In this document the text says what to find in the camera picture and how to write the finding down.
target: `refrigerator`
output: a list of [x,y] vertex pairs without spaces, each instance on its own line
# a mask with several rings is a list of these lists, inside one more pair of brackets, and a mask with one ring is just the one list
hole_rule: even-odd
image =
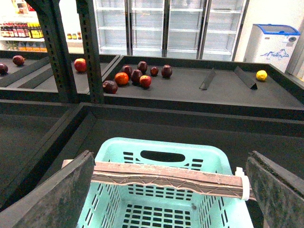
[[248,0],[94,0],[100,54],[231,61]]
[[270,63],[285,72],[299,37],[288,25],[254,24],[244,62]]

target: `glass door refrigerator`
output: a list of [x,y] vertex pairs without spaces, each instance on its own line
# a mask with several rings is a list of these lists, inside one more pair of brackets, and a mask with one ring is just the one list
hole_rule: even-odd
[[162,57],[164,0],[131,1],[131,55]]
[[130,54],[126,0],[94,0],[100,54]]
[[199,58],[207,0],[170,0],[166,57]]
[[247,4],[246,0],[209,0],[200,58],[234,59]]

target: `dark red apple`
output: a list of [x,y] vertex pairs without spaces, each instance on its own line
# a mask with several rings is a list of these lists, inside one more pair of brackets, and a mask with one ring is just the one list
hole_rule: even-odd
[[143,74],[140,70],[134,70],[131,75],[131,81],[138,84],[141,76],[143,76]]
[[150,70],[150,73],[151,73],[151,76],[157,76],[158,74],[158,68],[157,67],[152,67],[151,70]]
[[115,81],[105,81],[103,83],[104,92],[107,94],[116,94],[118,85]]
[[78,72],[86,71],[86,61],[84,58],[78,58],[74,61],[74,67]]
[[147,75],[141,76],[141,78],[139,79],[139,83],[143,88],[149,88],[151,82],[152,82],[151,77]]
[[4,63],[0,63],[0,74],[4,75],[8,72],[9,68]]
[[161,75],[164,78],[170,78],[172,75],[172,67],[170,65],[164,65],[161,70]]
[[125,72],[128,75],[129,79],[131,78],[132,71],[132,67],[129,65],[125,65],[122,68],[122,72]]
[[148,64],[145,61],[140,61],[137,65],[137,69],[139,69],[144,75],[148,69]]
[[22,66],[24,64],[25,58],[22,56],[14,56],[13,63],[17,66]]

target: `turquoise plastic basket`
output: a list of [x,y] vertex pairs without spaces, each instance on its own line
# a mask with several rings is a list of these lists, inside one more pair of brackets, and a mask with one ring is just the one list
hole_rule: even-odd
[[[176,158],[179,161],[168,162]],[[95,160],[232,175],[224,152],[212,146],[112,138],[104,142]],[[77,227],[253,228],[253,225],[246,204],[240,199],[153,185],[91,183]]]

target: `yellow lemon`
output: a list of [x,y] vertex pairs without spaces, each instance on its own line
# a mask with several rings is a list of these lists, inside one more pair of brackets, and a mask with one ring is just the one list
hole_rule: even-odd
[[266,78],[267,78],[267,73],[266,73],[266,71],[264,71],[264,70],[259,70],[259,71],[256,73],[256,78],[257,78],[257,80],[259,80],[259,81],[265,81]]

